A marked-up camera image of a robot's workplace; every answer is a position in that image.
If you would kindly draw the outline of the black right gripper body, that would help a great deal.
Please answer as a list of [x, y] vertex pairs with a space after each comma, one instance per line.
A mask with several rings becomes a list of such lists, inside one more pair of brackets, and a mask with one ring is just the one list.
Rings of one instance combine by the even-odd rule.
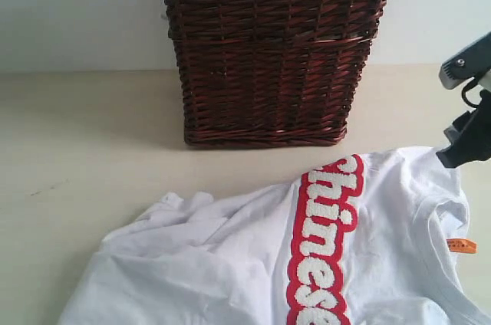
[[437, 157], [446, 168], [490, 159], [490, 92], [482, 90], [479, 95], [478, 107], [463, 113], [444, 131], [450, 145], [438, 151]]

